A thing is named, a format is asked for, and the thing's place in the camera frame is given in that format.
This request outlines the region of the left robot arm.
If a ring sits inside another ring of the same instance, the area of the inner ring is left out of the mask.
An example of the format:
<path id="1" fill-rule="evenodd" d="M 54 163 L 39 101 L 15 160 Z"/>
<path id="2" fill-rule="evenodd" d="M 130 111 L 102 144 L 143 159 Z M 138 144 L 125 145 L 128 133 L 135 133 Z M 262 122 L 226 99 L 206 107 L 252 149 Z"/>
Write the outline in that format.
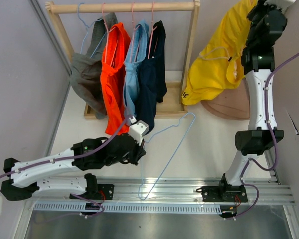
<path id="1" fill-rule="evenodd" d="M 146 154 L 145 141 L 137 141 L 127 133 L 85 139 L 59 154 L 29 162 L 14 158 L 4 161 L 8 180 L 1 183 L 0 192 L 9 201 L 21 201 L 33 196 L 60 195 L 70 199 L 111 200 L 112 184 L 98 184 L 95 175 L 88 173 L 77 179 L 56 179 L 62 173 L 99 170 L 114 164 L 138 165 Z"/>

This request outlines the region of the blue wire hanger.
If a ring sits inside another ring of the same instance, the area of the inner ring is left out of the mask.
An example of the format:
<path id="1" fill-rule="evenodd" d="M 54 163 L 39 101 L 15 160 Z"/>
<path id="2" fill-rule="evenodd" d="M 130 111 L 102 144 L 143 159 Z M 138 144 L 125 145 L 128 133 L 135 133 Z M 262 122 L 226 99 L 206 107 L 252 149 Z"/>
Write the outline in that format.
<path id="1" fill-rule="evenodd" d="M 174 153 L 172 154 L 171 158 L 169 159 L 169 161 L 167 162 L 167 164 L 165 165 L 164 169 L 162 170 L 162 172 L 160 173 L 160 175 L 157 177 L 157 179 L 155 180 L 154 184 L 152 185 L 152 187 L 149 189 L 149 191 L 147 192 L 147 194 L 145 196 L 141 195 L 141 187 L 145 185 L 145 180 L 143 177 L 143 166 L 142 166 L 142 162 L 140 163 L 140 177 L 141 177 L 141 184 L 138 187 L 138 198 L 141 201 L 145 201 L 149 195 L 151 194 L 151 192 L 153 191 L 153 189 L 155 188 L 155 186 L 157 185 L 157 183 L 160 181 L 161 177 L 164 175 L 165 171 L 167 170 L 167 168 L 169 167 L 169 165 L 171 164 L 173 158 L 175 157 L 176 153 L 178 152 L 179 148 L 181 147 L 182 143 L 184 142 L 184 140 L 186 139 L 186 136 L 188 135 L 190 129 L 192 128 L 193 124 L 196 121 L 196 114 L 194 112 L 187 112 L 185 113 L 178 121 L 178 124 L 173 124 L 159 132 L 154 133 L 148 140 L 145 141 L 145 144 L 149 144 L 157 135 L 162 134 L 172 128 L 178 128 L 181 125 L 181 121 L 188 115 L 192 115 L 193 119 L 189 125 L 189 127 L 187 128 L 185 134 L 183 135 L 182 139 L 180 140 L 178 146 L 176 147 Z"/>

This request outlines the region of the yellow shorts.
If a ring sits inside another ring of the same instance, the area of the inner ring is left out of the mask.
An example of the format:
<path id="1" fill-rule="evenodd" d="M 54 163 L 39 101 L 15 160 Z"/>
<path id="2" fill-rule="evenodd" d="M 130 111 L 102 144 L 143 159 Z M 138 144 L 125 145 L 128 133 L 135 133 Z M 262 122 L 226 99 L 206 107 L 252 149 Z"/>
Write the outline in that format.
<path id="1" fill-rule="evenodd" d="M 241 0 L 226 12 L 207 46 L 189 68 L 181 95 L 183 104 L 212 100 L 224 90 L 240 85 L 245 76 L 241 56 L 251 25 L 247 15 L 256 4 L 255 0 Z"/>

